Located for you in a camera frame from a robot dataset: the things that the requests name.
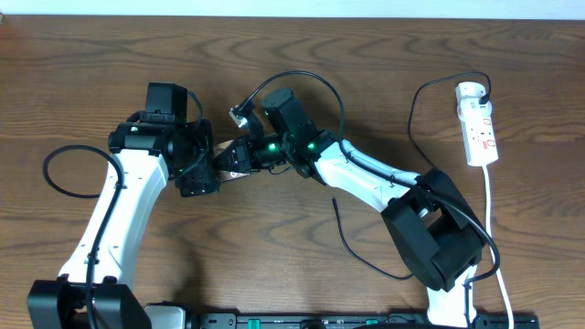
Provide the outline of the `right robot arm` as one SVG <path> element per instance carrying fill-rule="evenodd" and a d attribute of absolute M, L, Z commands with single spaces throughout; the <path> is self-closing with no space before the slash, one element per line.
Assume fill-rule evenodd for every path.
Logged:
<path fill-rule="evenodd" d="M 229 111 L 247 130 L 215 160 L 224 171 L 248 174 L 290 164 L 324 186 L 346 191 L 382 216 L 412 277 L 426 286 L 432 324 L 471 326 L 472 290 L 489 238 L 450 177 L 400 170 L 358 151 L 338 133 L 316 127 L 290 89 L 277 89 L 261 107 L 274 132 L 266 134 L 245 99 Z"/>

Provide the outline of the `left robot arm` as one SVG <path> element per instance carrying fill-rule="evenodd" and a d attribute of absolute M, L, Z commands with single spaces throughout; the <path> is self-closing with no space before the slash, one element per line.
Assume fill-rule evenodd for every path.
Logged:
<path fill-rule="evenodd" d="M 145 108 L 120 123 L 97 155 L 108 163 L 89 224 L 54 280 L 37 280 L 27 296 L 36 328 L 196 328 L 197 317 L 172 302 L 142 306 L 133 278 L 156 199 L 174 183 L 182 197 L 219 189 L 212 168 L 211 123 L 186 119 L 194 92 L 152 82 Z"/>

